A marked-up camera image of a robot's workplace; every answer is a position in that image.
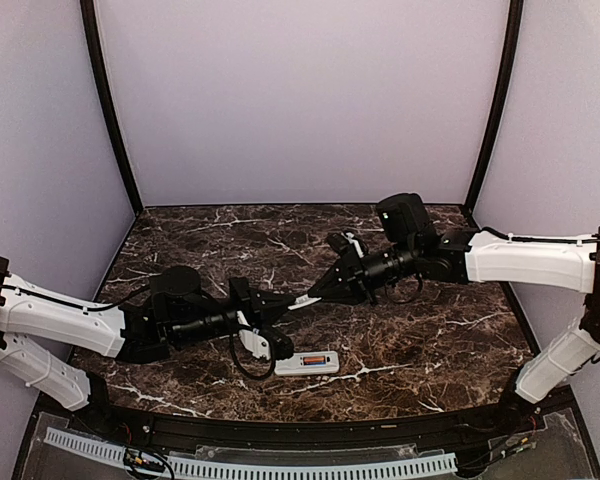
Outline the white battery cover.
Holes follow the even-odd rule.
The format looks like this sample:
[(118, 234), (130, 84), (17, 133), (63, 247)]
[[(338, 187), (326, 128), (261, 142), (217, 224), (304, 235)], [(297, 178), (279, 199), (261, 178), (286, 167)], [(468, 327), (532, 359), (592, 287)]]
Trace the white battery cover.
[(301, 308), (308, 307), (313, 305), (321, 300), (320, 297), (310, 297), (308, 295), (303, 295), (301, 297), (297, 297), (294, 300), (294, 303), (289, 306), (290, 310), (298, 310)]

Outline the orange AAA battery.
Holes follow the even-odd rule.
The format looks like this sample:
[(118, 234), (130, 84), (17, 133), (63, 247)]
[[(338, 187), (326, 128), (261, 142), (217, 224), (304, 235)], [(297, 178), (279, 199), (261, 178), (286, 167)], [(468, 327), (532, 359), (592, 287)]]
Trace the orange AAA battery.
[(303, 358), (304, 365), (324, 365), (327, 362), (324, 356), (309, 356)]

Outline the white remote control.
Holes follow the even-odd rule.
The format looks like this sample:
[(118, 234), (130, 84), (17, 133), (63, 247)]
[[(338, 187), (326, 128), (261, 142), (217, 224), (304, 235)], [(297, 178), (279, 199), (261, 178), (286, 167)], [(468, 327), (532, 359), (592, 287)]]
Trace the white remote control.
[(276, 362), (277, 376), (310, 376), (338, 373), (340, 362), (335, 351), (299, 352)]

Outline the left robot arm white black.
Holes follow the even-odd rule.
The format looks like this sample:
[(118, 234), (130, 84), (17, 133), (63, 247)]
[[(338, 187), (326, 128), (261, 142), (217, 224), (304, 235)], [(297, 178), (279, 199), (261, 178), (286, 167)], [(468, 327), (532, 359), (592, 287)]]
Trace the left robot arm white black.
[(103, 380), (66, 365), (34, 337), (150, 364), (191, 343), (249, 333), (278, 361), (290, 358), (294, 347), (273, 325), (295, 304), (294, 296), (253, 288), (243, 277), (231, 279), (227, 298), (216, 299), (203, 290), (198, 271), (184, 265), (151, 276), (116, 302), (86, 302), (23, 280), (0, 257), (0, 365), (65, 409), (82, 410), (97, 434), (111, 436), (121, 415), (105, 401)]

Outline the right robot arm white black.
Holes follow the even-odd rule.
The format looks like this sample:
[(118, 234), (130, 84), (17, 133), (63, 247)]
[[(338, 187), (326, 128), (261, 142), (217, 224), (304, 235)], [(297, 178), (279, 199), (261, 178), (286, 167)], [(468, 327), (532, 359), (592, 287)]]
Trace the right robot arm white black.
[(520, 369), (513, 395), (491, 410), (497, 432), (514, 432), (527, 420), (529, 405), (600, 353), (600, 227), (595, 234), (566, 238), (519, 236), (491, 227), (439, 234), (416, 193), (392, 195), (377, 204), (376, 213), (390, 248), (370, 253), (351, 234), (329, 236), (338, 259), (309, 297), (374, 304), (376, 289), (410, 276), (454, 284), (515, 282), (584, 294), (582, 318)]

